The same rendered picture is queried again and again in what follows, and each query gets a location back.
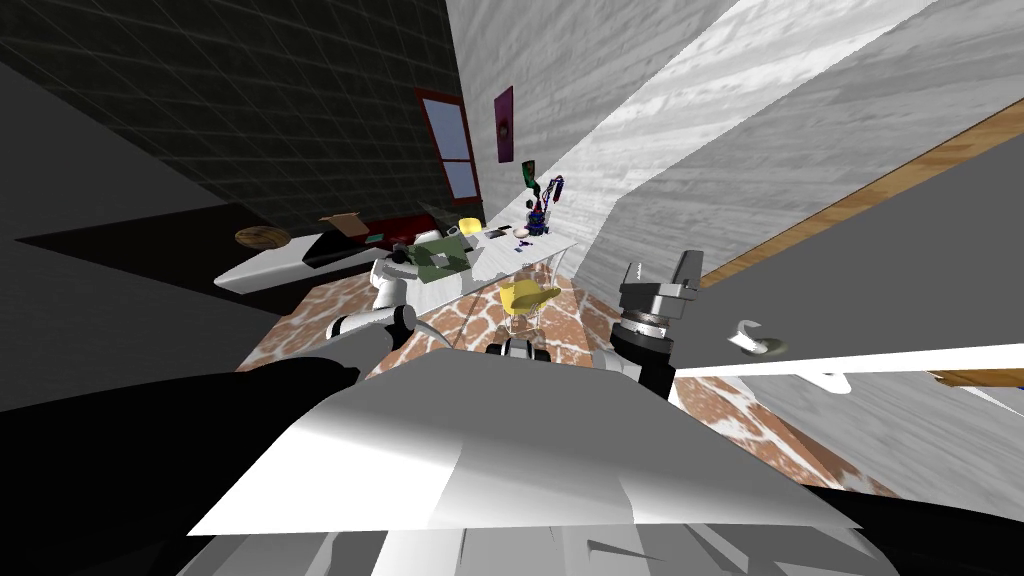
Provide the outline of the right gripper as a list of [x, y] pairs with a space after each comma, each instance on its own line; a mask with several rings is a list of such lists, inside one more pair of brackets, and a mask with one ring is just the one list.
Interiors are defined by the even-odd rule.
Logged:
[[687, 302], [694, 301], [701, 287], [705, 252], [686, 250], [675, 272], [675, 283], [651, 283], [642, 262], [631, 262], [625, 283], [618, 288], [618, 305], [624, 313], [646, 314], [670, 320], [683, 316]]

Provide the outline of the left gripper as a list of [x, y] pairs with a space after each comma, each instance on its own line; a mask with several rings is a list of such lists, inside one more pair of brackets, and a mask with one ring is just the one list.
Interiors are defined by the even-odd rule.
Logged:
[[393, 279], [416, 280], [418, 266], [411, 263], [409, 253], [395, 250], [389, 255], [374, 261], [370, 272], [372, 282], [385, 282]]

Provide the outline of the brown cardboard box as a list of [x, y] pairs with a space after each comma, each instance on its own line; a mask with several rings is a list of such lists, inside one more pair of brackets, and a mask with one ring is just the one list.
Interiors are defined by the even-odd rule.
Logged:
[[359, 213], [342, 213], [319, 218], [322, 222], [327, 222], [337, 229], [347, 237], [354, 238], [367, 236], [368, 225], [360, 219]]

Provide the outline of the white desk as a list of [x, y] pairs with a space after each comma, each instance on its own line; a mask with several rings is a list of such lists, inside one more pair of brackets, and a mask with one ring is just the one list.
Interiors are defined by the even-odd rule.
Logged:
[[524, 228], [507, 225], [469, 235], [456, 230], [394, 249], [409, 253], [411, 263], [418, 266], [418, 278], [371, 281], [378, 291], [374, 306], [408, 305], [422, 316], [535, 264], [546, 262], [557, 269], [568, 249], [577, 245], [551, 232], [548, 222], [550, 208], [563, 187], [562, 175], [549, 181], [531, 200]]

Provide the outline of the brown round basket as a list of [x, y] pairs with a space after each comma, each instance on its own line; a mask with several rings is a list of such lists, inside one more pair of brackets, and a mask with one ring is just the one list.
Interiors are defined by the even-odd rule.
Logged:
[[258, 251], [282, 248], [291, 240], [287, 231], [276, 227], [248, 227], [234, 234], [238, 244]]

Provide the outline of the red framed window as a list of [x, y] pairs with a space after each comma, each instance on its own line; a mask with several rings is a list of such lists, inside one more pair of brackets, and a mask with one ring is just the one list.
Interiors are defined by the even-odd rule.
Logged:
[[420, 110], [455, 205], [480, 204], [480, 187], [461, 97], [416, 87]]

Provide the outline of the yellow chair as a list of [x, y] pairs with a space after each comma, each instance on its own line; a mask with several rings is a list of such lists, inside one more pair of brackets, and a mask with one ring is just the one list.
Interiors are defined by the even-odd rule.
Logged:
[[537, 329], [543, 308], [560, 294], [559, 287], [542, 288], [531, 279], [502, 285], [499, 298], [509, 335], [516, 336]]

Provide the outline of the grey door leaf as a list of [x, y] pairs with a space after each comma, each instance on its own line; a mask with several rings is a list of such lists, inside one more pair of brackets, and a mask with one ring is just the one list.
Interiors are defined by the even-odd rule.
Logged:
[[1024, 343], [1024, 134], [701, 291], [672, 364], [743, 364], [740, 321], [786, 359]]

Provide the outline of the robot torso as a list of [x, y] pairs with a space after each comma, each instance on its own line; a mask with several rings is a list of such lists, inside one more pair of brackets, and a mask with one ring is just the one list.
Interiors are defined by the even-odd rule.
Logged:
[[462, 349], [326, 399], [191, 529], [369, 532], [368, 576], [898, 576], [853, 520], [627, 376]]

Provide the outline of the purple wall picture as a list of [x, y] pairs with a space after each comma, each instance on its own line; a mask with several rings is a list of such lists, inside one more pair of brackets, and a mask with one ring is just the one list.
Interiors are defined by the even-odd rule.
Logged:
[[509, 86], [494, 99], [497, 161], [514, 160], [514, 87]]

